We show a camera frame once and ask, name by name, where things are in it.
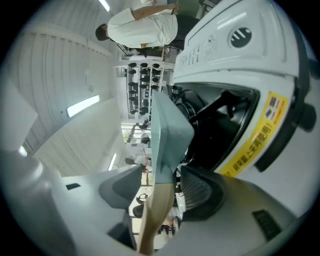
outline yellow label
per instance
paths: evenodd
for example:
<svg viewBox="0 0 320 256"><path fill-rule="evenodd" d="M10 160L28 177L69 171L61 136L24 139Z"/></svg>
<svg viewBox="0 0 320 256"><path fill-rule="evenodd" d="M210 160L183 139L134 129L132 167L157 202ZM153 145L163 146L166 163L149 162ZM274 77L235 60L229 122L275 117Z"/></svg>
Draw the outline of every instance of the yellow label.
<svg viewBox="0 0 320 256"><path fill-rule="evenodd" d="M220 174L235 177L241 173L262 151L273 137L284 117L289 100L269 92L263 112L251 133L234 157L219 171Z"/></svg>

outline white machine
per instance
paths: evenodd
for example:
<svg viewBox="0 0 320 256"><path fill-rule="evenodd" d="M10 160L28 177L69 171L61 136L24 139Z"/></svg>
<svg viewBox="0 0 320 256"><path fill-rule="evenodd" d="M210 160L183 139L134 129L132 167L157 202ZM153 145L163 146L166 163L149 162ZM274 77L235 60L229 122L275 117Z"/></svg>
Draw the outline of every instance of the white machine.
<svg viewBox="0 0 320 256"><path fill-rule="evenodd" d="M177 57L179 95L171 101L155 93L152 101L155 184L145 201L138 245L128 207L142 168L61 178L57 170L21 156L22 135L32 125L22 117L34 120L37 114L17 91L6 91L1 116L10 125L1 128L0 186L13 217L46 255L150 255L180 172L182 226L157 254L272 254L303 214L245 181L245 174L268 179L268 173L302 165L311 175L319 170L320 86L310 73L310 64L317 65L311 57L297 26L270 0L224 0L197 24ZM314 153L302 156L310 145ZM318 178L312 178L302 208L312 204Z"/></svg>

